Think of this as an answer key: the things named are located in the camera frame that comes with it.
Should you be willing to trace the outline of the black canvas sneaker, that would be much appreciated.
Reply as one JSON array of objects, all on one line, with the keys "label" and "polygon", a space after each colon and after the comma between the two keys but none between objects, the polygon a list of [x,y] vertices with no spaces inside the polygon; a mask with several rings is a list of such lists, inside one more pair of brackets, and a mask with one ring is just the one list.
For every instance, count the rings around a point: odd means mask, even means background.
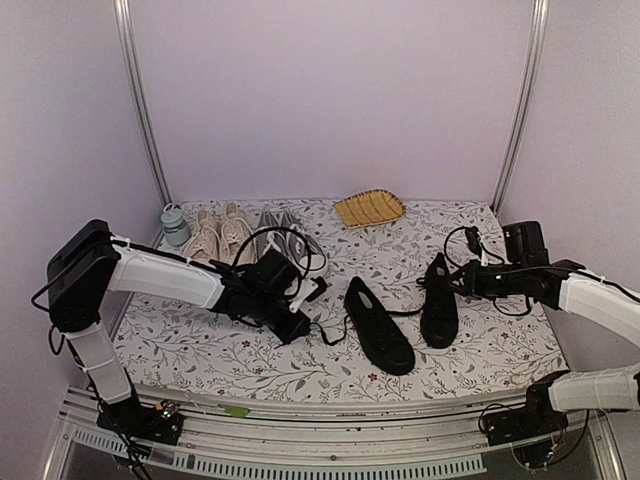
[{"label": "black canvas sneaker", "polygon": [[425,290],[420,330],[426,344],[434,349],[446,349],[459,331],[455,294],[448,282],[449,269],[445,256],[438,253],[429,264],[418,285]]},{"label": "black canvas sneaker", "polygon": [[347,330],[347,321],[353,324],[361,349],[374,366],[394,376],[414,369],[415,353],[409,340],[360,277],[350,280],[343,305],[343,330]]}]

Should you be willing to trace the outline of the black front canvas sneaker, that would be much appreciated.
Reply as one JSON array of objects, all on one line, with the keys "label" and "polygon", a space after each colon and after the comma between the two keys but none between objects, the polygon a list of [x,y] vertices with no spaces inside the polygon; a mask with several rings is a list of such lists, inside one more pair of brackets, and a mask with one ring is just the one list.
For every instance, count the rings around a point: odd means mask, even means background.
[{"label": "black front canvas sneaker", "polygon": [[414,369],[415,353],[409,340],[360,277],[350,280],[343,305],[343,330],[347,330],[347,321],[353,324],[361,349],[374,366],[394,376]]}]

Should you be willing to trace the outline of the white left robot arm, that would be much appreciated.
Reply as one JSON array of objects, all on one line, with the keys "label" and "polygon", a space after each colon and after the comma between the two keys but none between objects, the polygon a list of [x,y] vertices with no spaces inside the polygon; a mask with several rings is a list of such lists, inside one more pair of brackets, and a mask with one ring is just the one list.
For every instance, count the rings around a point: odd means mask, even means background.
[{"label": "white left robot arm", "polygon": [[254,264],[204,264],[116,236],[99,219],[89,221],[49,261],[47,282],[35,297],[48,303],[54,329],[88,376],[100,407],[97,424],[123,436],[177,443],[184,422],[169,400],[143,405],[100,320],[108,292],[133,292],[181,301],[252,326],[265,326],[289,344],[310,331],[301,312],[325,292],[321,277],[298,269],[270,250]]}]

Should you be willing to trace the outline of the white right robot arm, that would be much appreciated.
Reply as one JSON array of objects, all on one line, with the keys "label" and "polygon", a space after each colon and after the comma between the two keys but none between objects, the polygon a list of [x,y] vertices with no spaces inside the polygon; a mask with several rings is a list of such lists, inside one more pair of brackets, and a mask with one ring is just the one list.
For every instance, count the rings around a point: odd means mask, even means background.
[{"label": "white right robot arm", "polygon": [[[589,320],[623,339],[639,342],[639,295],[571,260],[550,262],[536,221],[503,227],[505,257],[489,252],[475,227],[462,227],[474,259],[449,277],[453,292],[497,300],[522,296],[556,311]],[[525,403],[485,414],[481,431],[490,445],[500,445],[567,428],[571,411],[636,411],[639,366],[593,372],[560,370],[532,383]]]}]

